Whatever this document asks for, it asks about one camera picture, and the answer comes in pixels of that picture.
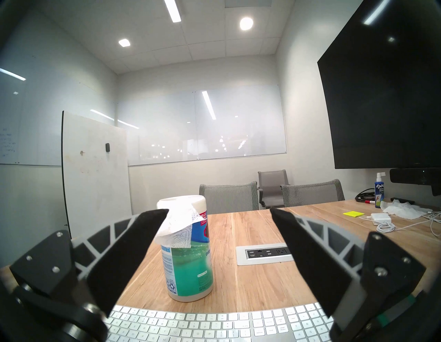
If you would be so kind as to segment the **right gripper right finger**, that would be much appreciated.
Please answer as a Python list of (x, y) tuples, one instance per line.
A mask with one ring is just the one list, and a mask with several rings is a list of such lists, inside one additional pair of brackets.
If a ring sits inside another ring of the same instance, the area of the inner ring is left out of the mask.
[(366, 240), (329, 222), (270, 209), (301, 276), (331, 331), (366, 331), (369, 324), (409, 297), (426, 267), (393, 240), (370, 231)]

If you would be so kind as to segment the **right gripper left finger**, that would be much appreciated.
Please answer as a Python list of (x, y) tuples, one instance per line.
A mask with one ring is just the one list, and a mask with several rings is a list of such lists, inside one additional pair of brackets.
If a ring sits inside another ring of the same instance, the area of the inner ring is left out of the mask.
[(150, 210), (70, 238), (57, 230), (20, 256), (10, 271), (31, 296), (109, 314), (144, 260), (168, 209)]

